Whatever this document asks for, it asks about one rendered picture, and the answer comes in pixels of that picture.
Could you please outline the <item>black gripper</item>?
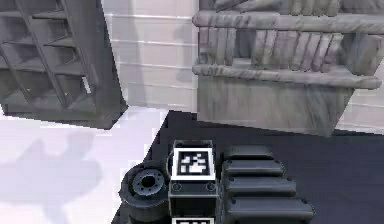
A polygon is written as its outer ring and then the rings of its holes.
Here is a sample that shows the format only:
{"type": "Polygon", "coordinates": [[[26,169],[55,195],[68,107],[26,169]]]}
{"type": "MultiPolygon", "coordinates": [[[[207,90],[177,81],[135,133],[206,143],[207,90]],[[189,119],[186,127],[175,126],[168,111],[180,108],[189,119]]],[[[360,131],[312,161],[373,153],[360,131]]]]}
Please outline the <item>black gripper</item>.
{"type": "Polygon", "coordinates": [[[169,218],[165,165],[143,161],[124,176],[119,190],[121,224],[162,224],[169,218]]]}

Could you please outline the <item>dark grey shelf unit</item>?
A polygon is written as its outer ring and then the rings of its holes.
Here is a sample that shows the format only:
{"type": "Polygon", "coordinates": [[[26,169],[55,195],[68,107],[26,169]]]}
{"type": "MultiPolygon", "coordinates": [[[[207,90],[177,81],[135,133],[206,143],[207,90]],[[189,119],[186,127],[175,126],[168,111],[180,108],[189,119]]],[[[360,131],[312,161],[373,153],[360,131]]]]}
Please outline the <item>dark grey shelf unit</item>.
{"type": "Polygon", "coordinates": [[[0,108],[112,128],[128,105],[101,0],[0,0],[0,108]]]}

